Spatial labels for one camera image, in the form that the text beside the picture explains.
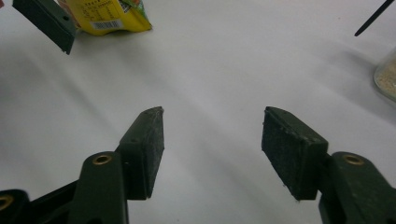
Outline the yellow green spout pouch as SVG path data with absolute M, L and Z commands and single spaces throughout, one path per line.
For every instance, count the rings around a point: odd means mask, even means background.
M 90 35 L 152 28 L 142 0 L 57 0 L 76 27 Z

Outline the white table cover sheet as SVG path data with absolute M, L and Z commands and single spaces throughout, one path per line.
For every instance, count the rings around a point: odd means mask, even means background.
M 373 82 L 396 47 L 386 0 L 143 0 L 144 33 L 79 34 L 62 52 L 0 8 L 0 190 L 40 197 L 163 108 L 165 149 L 132 224 L 321 224 L 261 149 L 265 107 L 293 113 L 330 152 L 370 160 L 396 187 L 396 103 Z

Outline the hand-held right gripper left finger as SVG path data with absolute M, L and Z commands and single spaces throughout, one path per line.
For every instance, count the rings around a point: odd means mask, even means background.
M 139 114 L 114 151 L 87 158 L 67 224 L 129 224 L 128 202 L 152 195 L 164 151 L 163 109 Z

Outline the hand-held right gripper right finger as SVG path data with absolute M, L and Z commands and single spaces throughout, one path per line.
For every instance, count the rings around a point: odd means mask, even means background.
M 290 112 L 265 108 L 262 151 L 295 200 L 320 194 L 323 224 L 396 224 L 396 188 L 363 156 L 328 146 Z

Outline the thin black rod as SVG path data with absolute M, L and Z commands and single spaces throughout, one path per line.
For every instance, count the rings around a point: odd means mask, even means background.
M 355 32 L 354 36 L 357 37 L 366 31 L 396 0 L 386 0 L 368 19 L 367 21 Z

